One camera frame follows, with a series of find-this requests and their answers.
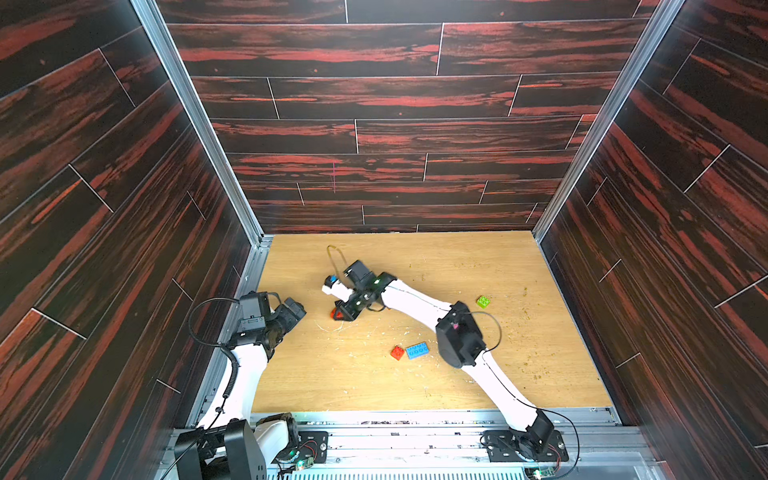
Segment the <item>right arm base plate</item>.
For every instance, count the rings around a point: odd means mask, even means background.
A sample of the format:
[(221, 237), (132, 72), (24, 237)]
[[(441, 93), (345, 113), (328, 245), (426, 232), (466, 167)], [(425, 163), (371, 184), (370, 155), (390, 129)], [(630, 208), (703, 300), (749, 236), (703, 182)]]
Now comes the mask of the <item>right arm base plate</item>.
[(554, 430), (546, 442), (539, 442), (526, 433), (511, 429), (486, 430), (480, 436), (480, 445), (492, 463), (565, 463), (570, 460), (558, 430)]

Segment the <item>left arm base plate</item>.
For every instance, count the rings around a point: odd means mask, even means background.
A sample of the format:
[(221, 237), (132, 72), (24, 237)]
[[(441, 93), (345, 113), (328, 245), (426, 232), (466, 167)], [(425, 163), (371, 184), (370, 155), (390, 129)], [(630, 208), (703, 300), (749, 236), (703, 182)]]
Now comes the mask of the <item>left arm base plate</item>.
[(304, 430), (298, 432), (297, 440), (290, 440), (288, 446), (278, 454), (276, 461), (295, 464), (325, 464), (328, 457), (329, 432), (323, 430)]

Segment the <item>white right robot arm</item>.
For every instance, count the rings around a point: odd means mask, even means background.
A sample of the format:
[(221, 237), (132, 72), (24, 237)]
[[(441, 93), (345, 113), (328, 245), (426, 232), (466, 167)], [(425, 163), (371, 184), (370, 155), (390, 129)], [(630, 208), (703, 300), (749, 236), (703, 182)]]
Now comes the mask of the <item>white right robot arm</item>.
[(340, 321), (354, 321), (379, 303), (425, 325), (436, 335), (441, 358), (469, 375), (498, 407), (516, 435), (518, 451), (532, 459), (548, 449), (555, 432), (552, 421), (501, 370), (466, 304), (439, 301), (387, 273), (368, 272), (352, 288), (330, 275), (322, 291), (336, 298), (334, 318)]

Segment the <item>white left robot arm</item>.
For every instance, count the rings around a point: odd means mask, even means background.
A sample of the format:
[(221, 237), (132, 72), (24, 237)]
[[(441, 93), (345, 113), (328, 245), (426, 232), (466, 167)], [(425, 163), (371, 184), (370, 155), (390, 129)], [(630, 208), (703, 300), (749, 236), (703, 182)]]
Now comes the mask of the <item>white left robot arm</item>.
[[(213, 408), (193, 430), (180, 434), (174, 462), (167, 468), (179, 479), (264, 479), (275, 464), (278, 477), (314, 466), (316, 442), (303, 441), (292, 414), (282, 413), (250, 421), (251, 408), (268, 362), (284, 337), (306, 311), (292, 298), (270, 306), (271, 292), (251, 292), (238, 299), (214, 297), (195, 306), (187, 317), (192, 339), (220, 351), (228, 361), (215, 390)], [(240, 309), (242, 318), (227, 341), (202, 339), (192, 326), (198, 310), (217, 302)]]

